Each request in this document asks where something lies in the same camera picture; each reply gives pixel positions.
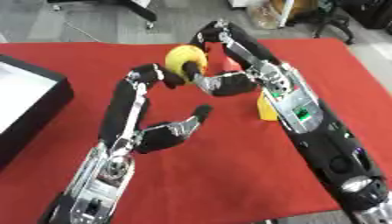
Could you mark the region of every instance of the floor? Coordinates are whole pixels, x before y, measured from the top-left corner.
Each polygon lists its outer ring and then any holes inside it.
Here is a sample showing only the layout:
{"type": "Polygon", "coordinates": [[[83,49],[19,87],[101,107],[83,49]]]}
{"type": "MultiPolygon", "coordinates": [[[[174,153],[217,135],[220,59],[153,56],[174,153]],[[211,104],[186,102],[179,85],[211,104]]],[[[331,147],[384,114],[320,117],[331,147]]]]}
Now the floor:
{"type": "MultiPolygon", "coordinates": [[[[259,30],[243,10],[231,11],[227,0],[152,0],[157,12],[153,30],[125,8],[111,4],[67,3],[53,11],[44,0],[0,0],[0,43],[2,42],[79,42],[101,41],[123,44],[164,44],[187,42],[206,23],[226,18],[259,39],[297,39],[312,36],[312,28],[297,25],[280,30],[259,30]]],[[[355,21],[351,29],[356,44],[349,50],[370,73],[392,92],[392,36],[384,31],[369,31],[355,21]]],[[[327,30],[327,37],[338,37],[327,30]]],[[[290,217],[279,224],[349,223],[341,212],[290,217]]]]}

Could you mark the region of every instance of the robotic hand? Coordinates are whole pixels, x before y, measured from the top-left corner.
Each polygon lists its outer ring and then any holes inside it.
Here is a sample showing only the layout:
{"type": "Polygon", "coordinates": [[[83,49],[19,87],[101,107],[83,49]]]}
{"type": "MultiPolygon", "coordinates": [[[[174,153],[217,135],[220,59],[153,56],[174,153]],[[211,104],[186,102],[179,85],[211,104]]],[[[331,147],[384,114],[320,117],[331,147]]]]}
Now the robotic hand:
{"type": "Polygon", "coordinates": [[[212,109],[208,105],[197,107],[182,122],[161,122],[140,129],[139,123],[149,106],[145,94],[157,81],[163,81],[168,88],[184,84],[158,64],[134,68],[118,82],[101,124],[98,144],[38,224],[109,224],[134,174],[132,153],[149,153],[181,144],[205,121],[212,109]]]}
{"type": "Polygon", "coordinates": [[[186,62],[189,80],[211,95],[236,95],[262,88],[289,139],[323,187],[354,224],[392,223],[386,179],[353,132],[319,99],[293,66],[277,59],[243,29],[224,20],[199,31],[191,45],[207,51],[220,42],[244,71],[204,77],[186,62]]]}

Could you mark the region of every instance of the red table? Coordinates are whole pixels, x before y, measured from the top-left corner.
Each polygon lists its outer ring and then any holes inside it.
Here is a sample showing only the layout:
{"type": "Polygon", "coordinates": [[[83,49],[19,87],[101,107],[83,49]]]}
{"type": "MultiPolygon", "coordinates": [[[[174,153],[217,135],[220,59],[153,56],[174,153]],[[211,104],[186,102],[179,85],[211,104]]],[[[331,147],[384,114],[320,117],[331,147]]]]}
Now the red table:
{"type": "MultiPolygon", "coordinates": [[[[392,101],[380,84],[337,40],[262,42],[302,72],[392,184],[392,101]]],[[[35,222],[96,143],[115,83],[131,67],[163,62],[172,47],[0,45],[0,53],[66,75],[75,92],[73,101],[0,173],[0,223],[35,222]]],[[[221,56],[210,58],[216,71],[221,56]]],[[[338,208],[279,125],[258,119],[258,92],[213,98],[195,86],[172,91],[161,85],[149,95],[153,104],[145,123],[183,119],[201,103],[214,111],[183,145],[136,157],[136,175],[114,224],[244,223],[338,208]]]]}

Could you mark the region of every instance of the yellow block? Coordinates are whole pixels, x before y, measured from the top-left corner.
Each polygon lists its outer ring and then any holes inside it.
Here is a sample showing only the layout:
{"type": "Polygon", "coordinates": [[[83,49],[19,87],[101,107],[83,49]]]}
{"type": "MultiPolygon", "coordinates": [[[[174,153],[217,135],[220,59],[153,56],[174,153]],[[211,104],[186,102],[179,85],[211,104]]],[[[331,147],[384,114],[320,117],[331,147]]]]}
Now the yellow block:
{"type": "Polygon", "coordinates": [[[182,66],[188,61],[196,62],[202,74],[206,72],[207,56],[200,48],[194,45],[180,45],[173,48],[166,55],[164,66],[183,78],[186,83],[190,83],[182,69],[182,66]]]}
{"type": "Polygon", "coordinates": [[[260,119],[264,121],[277,121],[277,112],[272,108],[270,102],[265,99],[263,92],[257,100],[257,108],[259,110],[260,119]]]}

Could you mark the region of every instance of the cable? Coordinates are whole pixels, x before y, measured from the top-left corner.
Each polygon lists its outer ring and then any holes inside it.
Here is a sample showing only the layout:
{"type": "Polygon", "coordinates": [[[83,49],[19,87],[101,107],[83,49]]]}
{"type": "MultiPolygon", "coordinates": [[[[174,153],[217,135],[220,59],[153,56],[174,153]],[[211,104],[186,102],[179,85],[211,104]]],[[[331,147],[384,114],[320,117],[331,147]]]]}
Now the cable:
{"type": "Polygon", "coordinates": [[[89,34],[86,31],[83,31],[81,28],[76,27],[75,25],[71,24],[68,21],[64,21],[64,24],[66,24],[67,26],[71,27],[72,29],[74,29],[74,30],[76,30],[76,31],[78,31],[78,32],[88,36],[89,38],[93,39],[95,42],[102,42],[98,38],[93,37],[93,35],[89,34]]]}

